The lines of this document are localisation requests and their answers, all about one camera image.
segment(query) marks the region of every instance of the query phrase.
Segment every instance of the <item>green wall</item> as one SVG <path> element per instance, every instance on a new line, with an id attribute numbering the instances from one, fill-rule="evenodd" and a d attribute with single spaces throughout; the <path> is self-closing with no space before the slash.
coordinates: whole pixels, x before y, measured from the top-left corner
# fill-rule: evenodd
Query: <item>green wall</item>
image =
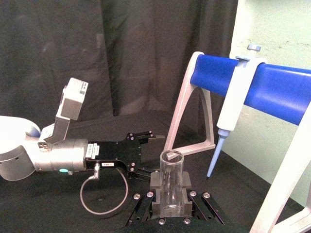
<path id="1" fill-rule="evenodd" d="M 258 56 L 269 63 L 311 69 L 310 11 L 311 0 L 239 0 L 230 57 L 247 54 L 247 45 L 254 43 L 261 45 Z M 296 129 L 244 106 L 223 151 L 271 183 Z M 291 196 L 301 205 L 310 181 L 309 165 Z"/>

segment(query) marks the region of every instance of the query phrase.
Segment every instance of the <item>blue foam padding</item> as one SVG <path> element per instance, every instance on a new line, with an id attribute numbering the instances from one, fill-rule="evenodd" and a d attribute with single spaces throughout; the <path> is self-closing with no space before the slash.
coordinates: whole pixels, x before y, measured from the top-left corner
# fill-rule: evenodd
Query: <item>blue foam padding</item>
<path id="1" fill-rule="evenodd" d="M 225 96 L 238 60 L 199 55 L 191 84 Z M 299 125 L 311 101 L 311 70 L 260 64 L 244 102 Z"/>

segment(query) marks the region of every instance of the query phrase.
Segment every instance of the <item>gray cable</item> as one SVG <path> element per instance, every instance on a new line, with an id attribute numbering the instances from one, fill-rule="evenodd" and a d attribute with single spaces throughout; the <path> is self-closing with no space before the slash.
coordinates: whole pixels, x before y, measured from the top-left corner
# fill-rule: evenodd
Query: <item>gray cable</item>
<path id="1" fill-rule="evenodd" d="M 124 183 L 125 183 L 125 188 L 126 188 L 125 196 L 124 196 L 123 200 L 121 201 L 121 203 L 120 203 L 118 206 L 116 206 L 115 208 L 113 208 L 113 209 L 111 209 L 111 210 L 108 210 L 108 211 L 106 211 L 106 212 L 101 212 L 101 213 L 100 213 L 100 212 L 95 212 L 95 211 L 92 211 L 91 209 L 89 209 L 89 208 L 86 206 L 86 204 L 84 203 L 84 201 L 83 201 L 83 189 L 84 189 L 85 184 L 86 184 L 88 181 L 94 179 L 94 176 L 90 176 L 87 180 L 85 180 L 85 181 L 83 182 L 83 184 L 82 184 L 82 186 L 81 186 L 81 189 L 80 189 L 80 200 L 81 200 L 81 203 L 82 203 L 83 207 L 84 207 L 87 211 L 89 211 L 90 213 L 95 214 L 95 215 L 107 215 L 107 214 L 109 214 L 109 213 L 111 213 L 111 212 L 114 212 L 115 210 L 117 210 L 118 208 L 120 208 L 120 206 L 123 205 L 123 203 L 125 202 L 125 200 L 126 200 L 126 198 L 127 198 L 127 195 L 128 195 L 128 184 L 127 184 L 126 178 L 125 178 L 125 176 L 123 175 L 123 173 L 122 173 L 119 169 L 117 169 L 117 171 L 121 174 L 121 176 L 122 176 L 122 178 L 123 178 L 123 180 L 124 180 Z"/>

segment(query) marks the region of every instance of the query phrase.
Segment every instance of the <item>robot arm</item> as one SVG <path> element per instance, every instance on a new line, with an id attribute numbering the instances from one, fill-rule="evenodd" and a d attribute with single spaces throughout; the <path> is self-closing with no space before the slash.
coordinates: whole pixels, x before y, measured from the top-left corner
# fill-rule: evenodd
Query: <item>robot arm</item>
<path id="1" fill-rule="evenodd" d="M 40 129 L 33 122 L 0 116 L 0 175 L 9 181 L 36 171 L 85 170 L 86 139 L 66 139 L 71 119 L 77 119 L 88 83 L 71 78 L 63 90 L 55 123 Z"/>

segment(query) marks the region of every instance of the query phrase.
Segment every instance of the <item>black curtain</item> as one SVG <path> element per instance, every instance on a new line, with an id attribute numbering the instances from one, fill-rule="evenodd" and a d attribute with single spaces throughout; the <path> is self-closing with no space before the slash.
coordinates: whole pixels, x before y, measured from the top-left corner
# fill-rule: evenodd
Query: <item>black curtain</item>
<path id="1" fill-rule="evenodd" d="M 70 79 L 89 82 L 79 121 L 172 112 L 194 51 L 228 56 L 238 0 L 2 0 L 0 115 L 54 122 Z M 201 128 L 199 98 L 187 121 Z M 212 96 L 214 126 L 222 98 Z"/>

